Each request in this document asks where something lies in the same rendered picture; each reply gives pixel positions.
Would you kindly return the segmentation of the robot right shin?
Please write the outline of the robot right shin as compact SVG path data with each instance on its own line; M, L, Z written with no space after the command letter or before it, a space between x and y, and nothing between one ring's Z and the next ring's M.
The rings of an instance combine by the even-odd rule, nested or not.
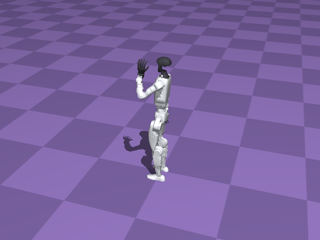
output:
M166 139L166 138L165 138ZM167 139L166 139L167 140ZM168 142L168 140L167 140ZM158 145L158 143L157 143ZM159 146L159 145L158 145ZM166 157L167 157L167 152L168 152L168 145L163 147L163 160L162 160L162 167L161 168L164 168L164 166L166 166Z

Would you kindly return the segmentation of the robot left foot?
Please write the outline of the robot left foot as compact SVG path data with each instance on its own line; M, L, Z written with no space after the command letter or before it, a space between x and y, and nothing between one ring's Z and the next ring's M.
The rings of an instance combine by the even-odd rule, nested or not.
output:
M148 174L147 178L150 180L157 180L157 181L161 181L161 182L164 182L166 180L164 175L160 175L160 177L158 177L156 175L157 174Z

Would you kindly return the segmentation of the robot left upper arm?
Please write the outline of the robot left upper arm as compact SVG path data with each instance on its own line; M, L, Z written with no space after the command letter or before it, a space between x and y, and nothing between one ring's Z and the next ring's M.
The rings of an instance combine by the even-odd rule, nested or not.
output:
M165 83L162 80L156 81L152 86L150 86L145 92L143 91L143 97L140 99L145 99L151 94L155 93L156 91L159 91L163 88Z

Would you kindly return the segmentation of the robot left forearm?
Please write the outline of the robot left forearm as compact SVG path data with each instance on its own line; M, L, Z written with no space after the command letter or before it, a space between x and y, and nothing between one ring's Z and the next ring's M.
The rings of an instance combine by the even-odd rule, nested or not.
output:
M138 75L137 76L137 78L136 78L136 82L137 82L137 84L136 84L136 93L137 93L137 96L139 97L139 98L142 98L143 96L144 96L144 93L143 93L143 90L144 90L144 88L143 88L143 79L142 79L142 76L141 75Z

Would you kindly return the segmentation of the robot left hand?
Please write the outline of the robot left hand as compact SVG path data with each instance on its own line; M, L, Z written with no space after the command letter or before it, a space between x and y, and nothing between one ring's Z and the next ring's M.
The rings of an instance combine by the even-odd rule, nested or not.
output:
M138 69L138 74L137 74L137 76L140 75L140 76L142 76L142 79L143 79L143 78L144 78L145 71L149 68L149 66L147 66L147 68L145 69L145 66L146 66L147 61L146 61L145 64L144 64L145 59L143 60L143 62L142 62L142 60L143 60L143 59L141 59L141 61L140 61L140 59L139 59L139 60L138 60L138 63L137 63L137 69ZM143 65L144 65L144 66L143 66Z

